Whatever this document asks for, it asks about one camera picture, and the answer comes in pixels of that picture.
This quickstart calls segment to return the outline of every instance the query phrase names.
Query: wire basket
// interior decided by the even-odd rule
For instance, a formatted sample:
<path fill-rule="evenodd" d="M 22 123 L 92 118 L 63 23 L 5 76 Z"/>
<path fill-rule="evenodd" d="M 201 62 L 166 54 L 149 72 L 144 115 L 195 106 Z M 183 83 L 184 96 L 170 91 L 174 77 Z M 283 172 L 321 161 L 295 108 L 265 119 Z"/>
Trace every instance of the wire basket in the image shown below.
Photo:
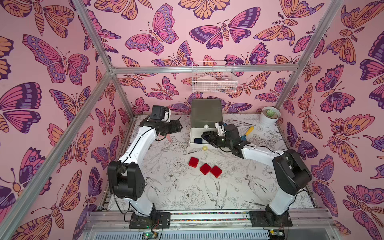
<path fill-rule="evenodd" d="M 196 61 L 195 63 L 200 66 L 209 66 L 206 61 Z M 207 68 L 206 71 L 201 71 L 196 66 L 193 66 L 191 77 L 192 93 L 234 93 L 237 87 L 234 67 L 225 66 L 223 69 L 224 71 L 215 72 L 215 69 L 212 67 L 211 70 Z"/>

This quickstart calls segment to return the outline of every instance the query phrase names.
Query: red box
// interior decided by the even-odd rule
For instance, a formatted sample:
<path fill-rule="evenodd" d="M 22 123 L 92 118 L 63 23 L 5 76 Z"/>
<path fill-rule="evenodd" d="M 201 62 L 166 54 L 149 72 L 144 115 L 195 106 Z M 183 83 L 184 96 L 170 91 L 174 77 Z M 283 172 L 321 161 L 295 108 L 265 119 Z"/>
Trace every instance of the red box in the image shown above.
<path fill-rule="evenodd" d="M 199 163 L 199 160 L 195 157 L 191 157 L 191 159 L 189 160 L 189 166 L 191 167 L 197 167 L 197 164 Z"/>
<path fill-rule="evenodd" d="M 207 175 L 207 174 L 211 171 L 211 169 L 212 169 L 212 168 L 211 168 L 208 164 L 204 163 L 204 165 L 201 166 L 200 171 L 201 171 L 204 175 Z"/>
<path fill-rule="evenodd" d="M 223 170 L 221 170 L 218 166 L 214 166 L 211 170 L 211 173 L 215 176 L 215 177 L 219 177 L 221 175 L 221 173 L 223 172 Z"/>

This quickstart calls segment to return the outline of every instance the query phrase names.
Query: succulent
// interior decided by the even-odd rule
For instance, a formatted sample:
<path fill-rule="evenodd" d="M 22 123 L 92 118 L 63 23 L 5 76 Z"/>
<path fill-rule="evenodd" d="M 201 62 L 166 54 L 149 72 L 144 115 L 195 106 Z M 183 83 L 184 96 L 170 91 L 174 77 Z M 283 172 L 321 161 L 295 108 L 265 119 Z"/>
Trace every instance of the succulent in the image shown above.
<path fill-rule="evenodd" d="M 273 111 L 272 109 L 269 109 L 266 111 L 266 116 L 268 118 L 272 118 L 274 116 L 274 114 L 275 114 L 275 111 Z"/>

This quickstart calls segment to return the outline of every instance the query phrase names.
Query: ventilation grille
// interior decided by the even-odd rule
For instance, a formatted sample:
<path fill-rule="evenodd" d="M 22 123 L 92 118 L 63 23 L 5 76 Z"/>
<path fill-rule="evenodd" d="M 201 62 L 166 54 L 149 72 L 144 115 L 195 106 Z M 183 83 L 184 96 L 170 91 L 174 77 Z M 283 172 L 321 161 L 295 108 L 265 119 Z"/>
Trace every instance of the ventilation grille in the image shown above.
<path fill-rule="evenodd" d="M 140 240 L 143 232 L 99 232 L 93 240 Z M 170 240 L 267 240 L 268 230 L 164 231 L 161 239 Z"/>

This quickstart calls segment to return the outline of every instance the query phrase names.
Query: black mounting plate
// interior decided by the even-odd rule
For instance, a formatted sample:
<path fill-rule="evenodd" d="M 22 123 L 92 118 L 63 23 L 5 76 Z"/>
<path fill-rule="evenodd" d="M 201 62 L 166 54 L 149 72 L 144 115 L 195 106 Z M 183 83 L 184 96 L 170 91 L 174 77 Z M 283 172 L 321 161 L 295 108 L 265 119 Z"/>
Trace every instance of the black mounting plate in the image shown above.
<path fill-rule="evenodd" d="M 169 228 L 170 224 L 170 212 L 157 212 L 154 217 L 142 217 L 135 213 L 131 215 L 131 221 L 129 223 L 130 229 L 146 229 L 151 228 L 154 223 L 159 221 L 158 229 Z"/>
<path fill-rule="evenodd" d="M 288 212 L 282 216 L 281 223 L 285 227 L 293 226 L 291 217 Z M 265 220 L 265 211 L 250 211 L 249 218 L 251 219 L 252 227 L 281 227 L 281 223 L 276 225 L 270 225 Z"/>

